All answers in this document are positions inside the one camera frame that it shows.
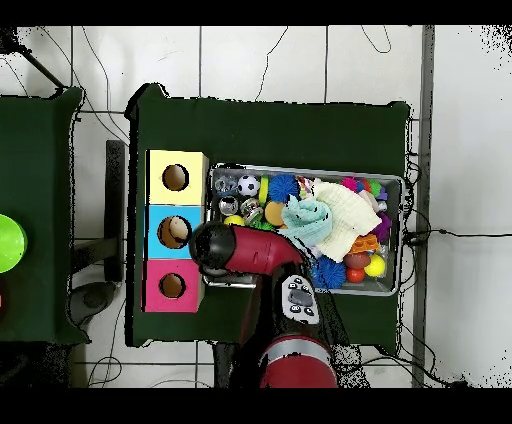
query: dark green tablecloth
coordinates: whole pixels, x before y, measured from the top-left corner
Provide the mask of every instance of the dark green tablecloth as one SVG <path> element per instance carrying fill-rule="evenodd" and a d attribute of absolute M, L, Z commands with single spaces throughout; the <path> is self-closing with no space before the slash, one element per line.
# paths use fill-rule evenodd
<path fill-rule="evenodd" d="M 0 341 L 79 343 L 66 315 L 71 269 L 70 131 L 82 90 L 50 99 L 0 97 L 0 213 L 25 229 L 28 249 L 0 274 Z"/>
<path fill-rule="evenodd" d="M 131 99 L 126 117 L 131 119 L 128 256 L 135 258 L 134 269 L 127 270 L 126 338 L 136 346 L 147 339 L 237 341 L 250 296 L 247 289 L 207 287 L 197 314 L 140 311 L 145 150 L 201 151 L 210 163 L 404 174 L 409 106 L 403 102 L 170 99 L 159 85 L 146 84 Z M 335 299 L 351 343 L 395 350 L 397 295 Z"/>

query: white cloth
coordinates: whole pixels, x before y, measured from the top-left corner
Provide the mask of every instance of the white cloth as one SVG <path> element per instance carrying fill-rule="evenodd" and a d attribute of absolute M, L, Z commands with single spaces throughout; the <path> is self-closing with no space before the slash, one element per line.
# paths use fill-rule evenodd
<path fill-rule="evenodd" d="M 313 194 L 331 209 L 332 232 L 317 247 L 333 261 L 341 262 L 358 236 L 367 235 L 381 223 L 363 198 L 341 184 L 315 180 Z"/>

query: round hole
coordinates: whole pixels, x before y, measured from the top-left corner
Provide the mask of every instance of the round hole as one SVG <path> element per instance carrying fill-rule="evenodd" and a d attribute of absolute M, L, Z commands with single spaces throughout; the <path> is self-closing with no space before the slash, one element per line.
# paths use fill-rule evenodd
<path fill-rule="evenodd" d="M 169 249 L 181 249 L 192 236 L 190 223 L 181 216 L 168 216 L 157 230 L 158 240 Z"/>
<path fill-rule="evenodd" d="M 162 174 L 165 188 L 171 191 L 181 191 L 188 186 L 188 171 L 179 164 L 169 165 Z"/>
<path fill-rule="evenodd" d="M 177 299 L 185 293 L 185 280 L 178 274 L 164 275 L 159 284 L 160 293 L 165 297 Z"/>

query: blue spiky ball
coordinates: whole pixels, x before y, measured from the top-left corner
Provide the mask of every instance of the blue spiky ball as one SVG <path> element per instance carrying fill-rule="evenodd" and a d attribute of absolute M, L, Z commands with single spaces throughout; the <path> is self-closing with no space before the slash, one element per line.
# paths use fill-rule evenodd
<path fill-rule="evenodd" d="M 345 265 L 320 256 L 311 267 L 313 286 L 321 289 L 339 289 L 346 281 Z"/>
<path fill-rule="evenodd" d="M 286 203 L 288 195 L 295 196 L 299 199 L 300 187 L 299 183 L 291 174 L 280 174 L 272 177 L 268 183 L 268 195 L 270 200 L 274 202 Z"/>

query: gray bin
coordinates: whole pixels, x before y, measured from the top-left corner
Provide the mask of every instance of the gray bin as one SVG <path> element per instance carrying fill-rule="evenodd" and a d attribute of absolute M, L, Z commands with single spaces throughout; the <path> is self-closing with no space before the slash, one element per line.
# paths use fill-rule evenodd
<path fill-rule="evenodd" d="M 353 294 L 363 296 L 391 296 L 398 290 L 400 281 L 401 258 L 402 258 L 402 230 L 403 230 L 403 204 L 405 200 L 405 183 L 401 177 L 394 175 L 380 174 L 362 174 L 354 172 L 335 172 L 335 171 L 315 171 L 311 169 L 296 168 L 273 168 L 252 165 L 233 165 L 233 164 L 216 164 L 209 172 L 209 195 L 206 211 L 207 221 L 222 221 L 223 216 L 218 209 L 219 196 L 215 193 L 213 184 L 215 180 L 222 175 L 240 178 L 243 175 L 250 174 L 256 177 L 269 176 L 278 174 L 294 174 L 310 179 L 316 177 L 322 181 L 339 183 L 343 177 L 355 177 L 364 179 L 375 179 L 386 188 L 388 193 L 386 214 L 391 219 L 391 237 L 385 245 L 382 253 L 383 259 L 386 261 L 386 271 L 383 276 L 369 277 L 360 283 L 343 283 L 340 289 L 331 290 L 336 294 Z M 209 277 L 204 276 L 206 284 L 213 286 L 235 287 L 235 288 L 253 288 L 255 286 L 255 277 L 252 275 L 245 276 L 225 276 L 225 277 Z"/>

